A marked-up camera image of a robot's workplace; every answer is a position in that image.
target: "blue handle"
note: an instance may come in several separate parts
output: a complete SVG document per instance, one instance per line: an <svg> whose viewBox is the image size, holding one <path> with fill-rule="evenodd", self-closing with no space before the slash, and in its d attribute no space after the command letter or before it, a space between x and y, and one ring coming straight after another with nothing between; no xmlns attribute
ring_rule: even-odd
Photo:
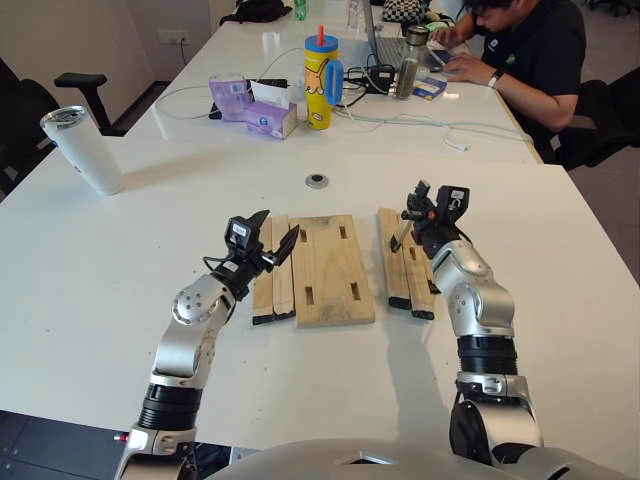
<svg viewBox="0 0 640 480"><path fill-rule="evenodd" d="M325 97L329 105L337 105L342 100L344 68L338 60L331 60L325 67Z"/></svg>

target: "black shirt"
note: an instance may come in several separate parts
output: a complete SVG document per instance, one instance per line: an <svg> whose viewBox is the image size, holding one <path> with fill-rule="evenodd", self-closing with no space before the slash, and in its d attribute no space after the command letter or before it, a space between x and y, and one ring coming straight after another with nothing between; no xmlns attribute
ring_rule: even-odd
<svg viewBox="0 0 640 480"><path fill-rule="evenodd" d="M586 36L580 10L570 0L540 0L515 29L485 36L482 61L547 95L577 95ZM548 158L551 130L514 111L522 129L533 137L543 159Z"/></svg>

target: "charger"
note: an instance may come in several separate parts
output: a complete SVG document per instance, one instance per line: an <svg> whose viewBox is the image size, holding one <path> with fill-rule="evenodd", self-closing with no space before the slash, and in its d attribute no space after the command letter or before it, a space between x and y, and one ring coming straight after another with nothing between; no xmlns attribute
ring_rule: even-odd
<svg viewBox="0 0 640 480"><path fill-rule="evenodd" d="M396 71L391 65L372 65L367 67L367 74L370 81L367 82L366 93L384 95L389 93Z"/></svg>

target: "green bottle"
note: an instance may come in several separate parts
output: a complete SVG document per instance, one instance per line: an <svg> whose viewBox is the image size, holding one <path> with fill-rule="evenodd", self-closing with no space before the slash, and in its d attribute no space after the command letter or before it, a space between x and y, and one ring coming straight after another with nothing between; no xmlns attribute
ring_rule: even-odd
<svg viewBox="0 0 640 480"><path fill-rule="evenodd" d="M294 0L294 13L298 22L307 18L307 0Z"/></svg>

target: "black hair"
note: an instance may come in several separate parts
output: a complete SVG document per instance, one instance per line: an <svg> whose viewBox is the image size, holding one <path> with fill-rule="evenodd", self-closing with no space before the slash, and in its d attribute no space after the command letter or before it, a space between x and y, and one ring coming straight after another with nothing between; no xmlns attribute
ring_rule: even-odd
<svg viewBox="0 0 640 480"><path fill-rule="evenodd" d="M484 12L487 8L509 8L513 0L464 0L464 6L472 12Z"/></svg>

